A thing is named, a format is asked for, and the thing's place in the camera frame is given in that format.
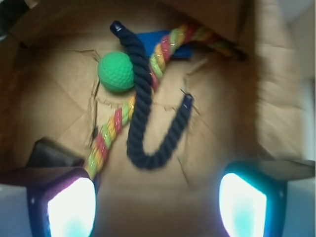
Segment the navy blue rope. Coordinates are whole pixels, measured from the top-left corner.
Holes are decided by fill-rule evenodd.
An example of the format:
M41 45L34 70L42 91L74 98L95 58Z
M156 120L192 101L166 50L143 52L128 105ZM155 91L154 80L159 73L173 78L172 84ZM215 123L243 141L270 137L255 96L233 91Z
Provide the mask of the navy blue rope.
M134 114L128 132L127 155L139 168L155 169L162 167L171 157L173 150L177 147L183 130L188 124L193 97L189 94L184 96L169 131L158 151L151 156L145 154L143 139L152 104L152 77L149 70L149 59L146 55L143 43L122 23L119 21L113 22L110 26L110 30L119 38L120 43L126 48L134 70L136 97Z

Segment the cyan light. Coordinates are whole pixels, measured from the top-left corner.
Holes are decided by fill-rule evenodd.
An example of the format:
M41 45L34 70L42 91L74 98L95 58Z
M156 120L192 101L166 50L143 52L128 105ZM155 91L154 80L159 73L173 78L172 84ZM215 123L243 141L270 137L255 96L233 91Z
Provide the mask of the cyan light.
M219 207L229 236L264 235L267 196L234 173L228 173L222 178Z
M92 181L79 178L48 202L52 237L90 236L96 212Z

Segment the rope end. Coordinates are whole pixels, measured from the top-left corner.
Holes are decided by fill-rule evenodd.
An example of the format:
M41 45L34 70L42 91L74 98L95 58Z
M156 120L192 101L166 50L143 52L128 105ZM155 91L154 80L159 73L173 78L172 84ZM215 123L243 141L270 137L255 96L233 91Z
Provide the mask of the rope end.
M191 110L191 107L192 107L192 103L193 103L193 96L189 93L187 93L184 98L183 98L183 101L182 101L182 105L188 109L188 110Z
M118 36L118 32L124 28L124 25L120 21L114 21L110 26L110 31Z

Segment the black block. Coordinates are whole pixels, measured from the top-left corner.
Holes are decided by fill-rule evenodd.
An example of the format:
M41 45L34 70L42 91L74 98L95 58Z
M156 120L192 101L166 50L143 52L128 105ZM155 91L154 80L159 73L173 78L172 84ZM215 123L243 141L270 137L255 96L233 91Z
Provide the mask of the black block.
M84 158L56 144L48 138L35 142L26 167L71 167L82 166Z

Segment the green ball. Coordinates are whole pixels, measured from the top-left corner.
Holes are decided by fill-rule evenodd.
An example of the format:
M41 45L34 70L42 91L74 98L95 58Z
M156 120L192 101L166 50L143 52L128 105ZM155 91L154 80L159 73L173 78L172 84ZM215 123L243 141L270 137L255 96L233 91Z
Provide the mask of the green ball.
M112 92L125 92L134 86L133 64L122 52L105 55L98 65L101 84Z

